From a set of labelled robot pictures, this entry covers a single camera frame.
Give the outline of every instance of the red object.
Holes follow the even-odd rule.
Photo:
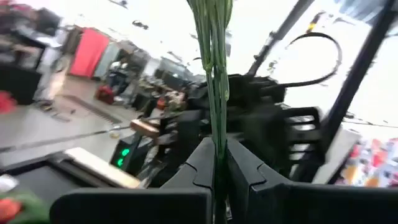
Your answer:
[[[5,114],[15,109],[16,101],[11,98],[10,94],[0,91],[0,114]]]
[[[95,98],[109,105],[112,105],[114,103],[114,95],[112,89],[110,89],[110,87],[107,85],[101,86],[97,89],[97,92],[95,93]]]
[[[159,110],[164,110],[166,108],[166,101],[163,98],[157,100],[156,108]]]
[[[7,223],[15,218],[22,208],[21,203],[10,198],[0,200],[0,222]]]
[[[105,35],[94,29],[85,29],[70,73],[91,78],[108,44],[109,39]]]
[[[351,153],[351,158],[355,158],[359,156],[359,148],[361,147],[360,144],[355,144],[353,148],[353,152]]]

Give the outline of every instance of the person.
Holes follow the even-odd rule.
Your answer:
[[[118,62],[113,62],[109,68],[111,74],[109,75],[109,87],[116,89],[115,96],[122,94],[129,86],[127,82],[127,57],[123,57]]]

